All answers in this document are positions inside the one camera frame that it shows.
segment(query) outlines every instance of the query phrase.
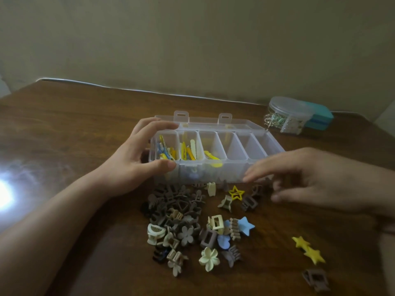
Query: jar lid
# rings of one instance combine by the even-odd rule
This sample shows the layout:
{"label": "jar lid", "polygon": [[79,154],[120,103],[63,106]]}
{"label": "jar lid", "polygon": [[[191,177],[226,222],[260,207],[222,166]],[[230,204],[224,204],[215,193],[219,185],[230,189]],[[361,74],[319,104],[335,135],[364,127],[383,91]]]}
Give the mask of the jar lid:
{"label": "jar lid", "polygon": [[315,110],[309,105],[290,97],[273,97],[270,100],[269,107],[278,114],[291,115],[303,120],[311,119],[315,113]]}

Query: fingernail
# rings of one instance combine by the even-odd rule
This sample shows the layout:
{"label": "fingernail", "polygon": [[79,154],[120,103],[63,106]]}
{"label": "fingernail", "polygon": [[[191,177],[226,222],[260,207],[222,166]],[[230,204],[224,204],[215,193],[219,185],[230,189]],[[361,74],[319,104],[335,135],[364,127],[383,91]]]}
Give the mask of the fingernail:
{"label": "fingernail", "polygon": [[278,196],[278,194],[273,194],[271,199],[272,199],[272,202],[280,202],[281,201],[281,199]]}
{"label": "fingernail", "polygon": [[172,161],[172,160],[169,160],[169,161],[167,161],[167,166],[170,169],[174,169],[175,166],[176,166],[176,163],[174,161]]}

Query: star-shaped clip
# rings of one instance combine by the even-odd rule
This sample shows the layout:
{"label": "star-shaped clip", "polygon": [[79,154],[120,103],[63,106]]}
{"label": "star-shaped clip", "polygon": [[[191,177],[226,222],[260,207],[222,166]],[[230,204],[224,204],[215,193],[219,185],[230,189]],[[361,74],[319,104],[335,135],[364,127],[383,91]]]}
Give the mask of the star-shaped clip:
{"label": "star-shaped clip", "polygon": [[309,249],[310,243],[305,241],[302,236],[300,236],[299,238],[292,237],[292,239],[296,242],[296,248],[302,248],[304,251],[307,251],[307,249]]}
{"label": "star-shaped clip", "polygon": [[239,231],[242,232],[244,235],[250,235],[250,229],[253,229],[255,225],[248,222],[247,217],[243,217],[239,219]]}
{"label": "star-shaped clip", "polygon": [[318,262],[326,263],[319,253],[319,250],[314,250],[308,247],[304,255],[309,257],[313,261],[314,265],[316,265]]}
{"label": "star-shaped clip", "polygon": [[238,190],[236,186],[233,186],[233,189],[229,190],[228,192],[232,196],[232,200],[235,200],[235,199],[243,200],[243,198],[241,196],[244,194],[244,191]]}

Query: clear plastic container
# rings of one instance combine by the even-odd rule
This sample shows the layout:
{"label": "clear plastic container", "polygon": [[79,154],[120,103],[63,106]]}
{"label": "clear plastic container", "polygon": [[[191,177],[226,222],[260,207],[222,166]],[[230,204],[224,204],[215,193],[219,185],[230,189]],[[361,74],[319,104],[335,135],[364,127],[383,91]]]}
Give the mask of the clear plastic container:
{"label": "clear plastic container", "polygon": [[306,122],[314,115],[314,109],[302,101],[290,97],[273,97],[270,100],[264,124],[281,133],[300,134]]}
{"label": "clear plastic container", "polygon": [[[174,116],[156,116],[179,124],[176,130],[159,131],[151,139],[149,161],[159,159],[159,136],[167,147],[176,150],[177,167],[164,176],[155,177],[155,183],[194,184],[226,180],[240,183],[249,166],[256,161],[284,151],[269,131],[246,119],[232,119],[231,114],[221,113],[219,118],[189,118],[185,111]],[[196,144],[196,160],[181,158],[180,144]],[[218,158],[209,159],[204,151]]]}

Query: hand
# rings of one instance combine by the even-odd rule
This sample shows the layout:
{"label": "hand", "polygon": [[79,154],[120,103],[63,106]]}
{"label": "hand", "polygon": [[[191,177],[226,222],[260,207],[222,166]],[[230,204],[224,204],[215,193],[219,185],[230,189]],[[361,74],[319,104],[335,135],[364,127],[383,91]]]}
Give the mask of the hand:
{"label": "hand", "polygon": [[155,160],[142,163],[146,145],[157,131],[176,129],[178,124],[159,118],[141,119],[130,137],[100,167],[92,171],[92,177],[108,197],[134,190],[151,176],[172,171],[176,163],[171,160]]}
{"label": "hand", "polygon": [[313,148],[269,156],[251,166],[244,182],[274,174],[273,202],[395,215],[395,172]]}

